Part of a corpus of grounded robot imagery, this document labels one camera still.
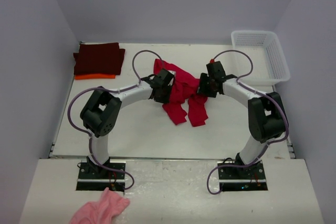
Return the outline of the red t-shirt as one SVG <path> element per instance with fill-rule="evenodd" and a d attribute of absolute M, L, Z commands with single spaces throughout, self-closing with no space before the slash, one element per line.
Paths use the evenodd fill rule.
<path fill-rule="evenodd" d="M 179 125 L 189 121 L 191 126 L 198 127 L 206 124 L 208 115 L 205 109 L 207 97 L 197 94 L 199 79 L 178 66 L 156 59 L 153 73 L 158 74 L 162 68 L 175 72 L 170 101 L 162 105 L 170 120 Z"/>

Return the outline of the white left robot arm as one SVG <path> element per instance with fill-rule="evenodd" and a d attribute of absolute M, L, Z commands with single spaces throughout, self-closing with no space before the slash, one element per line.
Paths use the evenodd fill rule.
<path fill-rule="evenodd" d="M 161 69 L 158 74 L 141 78 L 134 86 L 120 90 L 98 87 L 80 113 L 84 127 L 89 131 L 90 171 L 97 178 L 108 175 L 108 135 L 113 130 L 119 112 L 124 107 L 143 100 L 167 104 L 175 82 L 175 71 Z"/>

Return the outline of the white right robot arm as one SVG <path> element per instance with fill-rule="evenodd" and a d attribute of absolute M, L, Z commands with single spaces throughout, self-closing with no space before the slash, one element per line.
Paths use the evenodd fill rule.
<path fill-rule="evenodd" d="M 233 74 L 226 74 L 219 61 L 206 65 L 207 73 L 200 76 L 198 94 L 215 98 L 218 94 L 233 98 L 248 111 L 250 138 L 236 155 L 234 172 L 239 178 L 246 178 L 253 172 L 267 148 L 280 137 L 289 133 L 289 125 L 278 93 L 265 93 L 242 82 Z"/>

